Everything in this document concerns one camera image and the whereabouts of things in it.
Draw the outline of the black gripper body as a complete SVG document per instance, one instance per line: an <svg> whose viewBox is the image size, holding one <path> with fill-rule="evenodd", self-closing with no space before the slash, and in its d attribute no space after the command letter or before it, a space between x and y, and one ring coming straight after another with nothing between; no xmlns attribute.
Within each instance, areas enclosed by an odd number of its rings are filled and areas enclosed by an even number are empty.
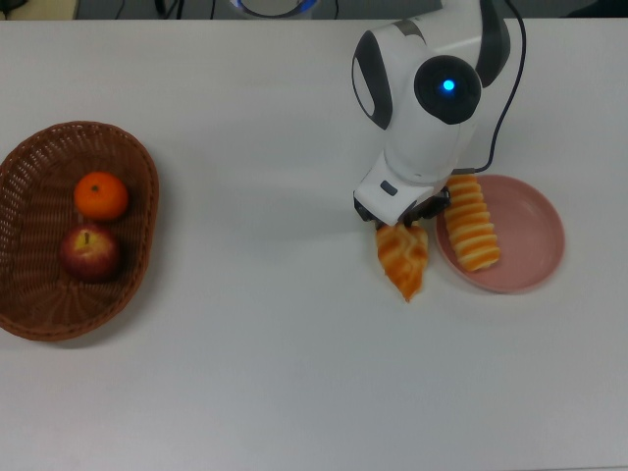
<svg viewBox="0 0 628 471"><path fill-rule="evenodd" d="M432 219L434 217L435 196L413 207L409 213L410 219Z"/></svg>

